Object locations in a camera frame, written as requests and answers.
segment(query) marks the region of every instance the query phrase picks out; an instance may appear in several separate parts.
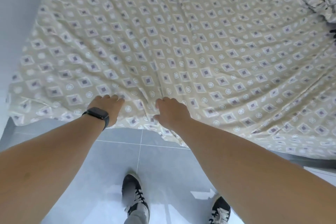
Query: mattress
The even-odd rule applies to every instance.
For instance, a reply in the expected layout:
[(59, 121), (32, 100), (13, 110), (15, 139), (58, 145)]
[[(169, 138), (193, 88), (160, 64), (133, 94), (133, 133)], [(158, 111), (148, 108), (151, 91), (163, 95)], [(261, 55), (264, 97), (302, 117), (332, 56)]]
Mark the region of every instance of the mattress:
[(168, 96), (269, 150), (336, 159), (331, 2), (42, 0), (10, 114), (16, 125), (71, 121), (95, 95), (118, 94), (114, 127), (185, 145), (153, 119)]

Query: black sneaker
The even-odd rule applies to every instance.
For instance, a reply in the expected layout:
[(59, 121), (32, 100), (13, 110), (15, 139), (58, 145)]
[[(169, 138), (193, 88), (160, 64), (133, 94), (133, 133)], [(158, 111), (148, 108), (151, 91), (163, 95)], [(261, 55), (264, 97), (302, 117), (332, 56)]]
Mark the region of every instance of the black sneaker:
[(227, 224), (230, 218), (231, 207), (220, 195), (215, 197), (209, 224)]
[(145, 202), (144, 194), (141, 189), (139, 177), (133, 173), (128, 173), (123, 181), (121, 189), (122, 202), (126, 206), (127, 216), (134, 210), (140, 210), (145, 216), (145, 223), (149, 223), (149, 207)]

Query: gray pants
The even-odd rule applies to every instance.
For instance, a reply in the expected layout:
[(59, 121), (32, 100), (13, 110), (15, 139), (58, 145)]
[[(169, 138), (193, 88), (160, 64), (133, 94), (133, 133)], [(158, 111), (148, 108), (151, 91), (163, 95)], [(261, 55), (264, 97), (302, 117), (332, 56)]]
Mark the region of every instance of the gray pants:
[(125, 220), (124, 224), (147, 224), (146, 216), (143, 211), (134, 210)]

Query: beige sheet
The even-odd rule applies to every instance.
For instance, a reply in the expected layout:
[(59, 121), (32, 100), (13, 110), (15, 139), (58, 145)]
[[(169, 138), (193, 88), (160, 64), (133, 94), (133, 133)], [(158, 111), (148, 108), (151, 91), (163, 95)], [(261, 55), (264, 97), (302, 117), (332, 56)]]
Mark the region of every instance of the beige sheet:
[(10, 86), (11, 116), (71, 121), (95, 95), (119, 94), (116, 127), (184, 145), (152, 119), (169, 96), (270, 150), (335, 159), (327, 32), (302, 0), (43, 0)]

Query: fitted sheet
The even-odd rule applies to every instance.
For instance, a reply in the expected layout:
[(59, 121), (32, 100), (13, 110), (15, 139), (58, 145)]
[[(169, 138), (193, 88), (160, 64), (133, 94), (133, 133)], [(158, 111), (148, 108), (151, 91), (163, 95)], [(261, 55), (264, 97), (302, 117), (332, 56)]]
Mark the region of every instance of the fitted sheet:
[(184, 145), (153, 120), (155, 100), (168, 96), (267, 149), (335, 159), (326, 20), (332, 11), (307, 0), (42, 0), (10, 114), (16, 125), (71, 121), (95, 95), (118, 94), (126, 102), (115, 127)]

